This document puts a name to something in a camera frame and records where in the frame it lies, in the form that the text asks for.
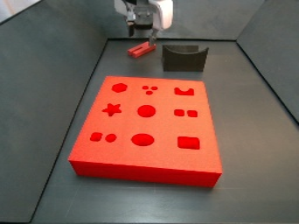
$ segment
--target red foam block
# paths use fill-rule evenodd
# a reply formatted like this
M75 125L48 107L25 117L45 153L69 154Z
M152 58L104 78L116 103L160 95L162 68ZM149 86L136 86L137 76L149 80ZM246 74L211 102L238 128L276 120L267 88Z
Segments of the red foam block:
M154 51L155 48L156 48L156 45L149 45L149 42L147 41L141 45L137 45L137 46L132 47L131 49L128 49L127 53L133 58L137 58L141 55L144 55L145 53L149 53L151 51Z
M83 176L214 187L222 165L203 82L108 76L69 163Z

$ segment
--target white wall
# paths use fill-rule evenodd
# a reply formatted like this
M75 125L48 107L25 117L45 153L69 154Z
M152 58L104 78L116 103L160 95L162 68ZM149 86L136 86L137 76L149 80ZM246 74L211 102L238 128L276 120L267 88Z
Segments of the white wall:
M0 0L0 22L40 0Z

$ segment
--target shape sorter box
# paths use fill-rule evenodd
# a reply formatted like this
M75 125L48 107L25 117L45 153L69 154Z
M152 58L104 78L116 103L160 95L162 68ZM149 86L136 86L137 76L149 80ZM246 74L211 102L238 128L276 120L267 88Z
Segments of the shape sorter box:
M108 76L69 163L83 176L214 187L222 165L203 82Z

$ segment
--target dark gray table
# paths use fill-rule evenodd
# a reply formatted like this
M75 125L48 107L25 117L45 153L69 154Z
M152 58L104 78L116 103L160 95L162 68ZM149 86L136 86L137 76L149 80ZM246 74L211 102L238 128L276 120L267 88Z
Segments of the dark gray table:
M33 223L298 222L299 129L235 42L109 40L69 128ZM210 47L203 73L164 73L162 44ZM107 75L203 80L223 175L214 189L75 175L68 155Z

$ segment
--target star-shaped hole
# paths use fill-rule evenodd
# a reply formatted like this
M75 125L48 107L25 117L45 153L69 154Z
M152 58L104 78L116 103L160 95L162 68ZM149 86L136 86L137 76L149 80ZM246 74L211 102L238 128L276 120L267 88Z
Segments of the star-shaped hole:
M113 104L108 104L107 105L107 108L104 108L101 111L103 112L107 112L107 115L108 116L112 116L115 113L121 113L121 110L120 110L120 104L117 104L117 105L113 105Z

